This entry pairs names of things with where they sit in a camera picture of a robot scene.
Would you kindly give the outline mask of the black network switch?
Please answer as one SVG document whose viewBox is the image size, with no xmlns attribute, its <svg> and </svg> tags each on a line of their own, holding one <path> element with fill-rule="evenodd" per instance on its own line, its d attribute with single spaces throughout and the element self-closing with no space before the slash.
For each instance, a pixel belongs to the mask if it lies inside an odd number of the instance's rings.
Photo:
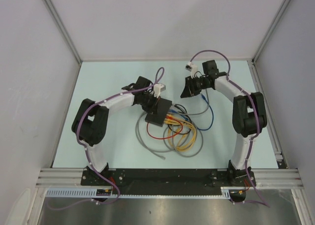
<svg viewBox="0 0 315 225">
<path fill-rule="evenodd" d="M 164 125 L 164 120 L 171 106 L 172 106 L 171 100 L 160 98 L 160 100 L 157 103 L 157 112 L 153 114 L 147 114 L 145 117 L 145 122 L 153 124 L 158 127 L 162 127 Z"/>
</svg>

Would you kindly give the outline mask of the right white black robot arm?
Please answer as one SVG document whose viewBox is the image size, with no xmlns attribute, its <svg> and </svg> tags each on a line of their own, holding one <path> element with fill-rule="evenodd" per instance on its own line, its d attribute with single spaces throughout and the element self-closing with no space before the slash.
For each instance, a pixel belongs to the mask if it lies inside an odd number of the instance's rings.
<svg viewBox="0 0 315 225">
<path fill-rule="evenodd" d="M 267 116 L 263 94 L 248 93 L 232 81 L 226 72 L 220 72 L 214 60 L 202 64 L 204 74 L 197 77 L 198 67 L 188 62 L 186 69 L 190 75 L 180 98 L 193 97 L 202 90 L 212 88 L 223 94 L 233 104 L 232 125 L 237 133 L 236 145 L 227 168 L 227 181 L 239 186 L 250 179 L 250 158 L 255 138 L 267 126 Z"/>
</svg>

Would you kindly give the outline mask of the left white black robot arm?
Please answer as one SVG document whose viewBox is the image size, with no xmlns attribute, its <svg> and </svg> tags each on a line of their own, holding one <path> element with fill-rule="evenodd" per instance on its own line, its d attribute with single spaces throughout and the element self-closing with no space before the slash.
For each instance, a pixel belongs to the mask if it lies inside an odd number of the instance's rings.
<svg viewBox="0 0 315 225">
<path fill-rule="evenodd" d="M 160 94 L 166 86 L 159 82 L 152 83 L 142 76 L 136 83 L 122 88 L 122 91 L 105 100 L 96 102 L 84 99 L 78 109 L 71 130 L 76 134 L 77 142 L 84 147 L 89 167 L 94 170 L 91 179 L 97 185 L 108 182 L 109 174 L 104 169 L 108 163 L 99 146 L 106 134 L 107 122 L 118 111 L 140 105 L 149 114 L 158 113 Z"/>
</svg>

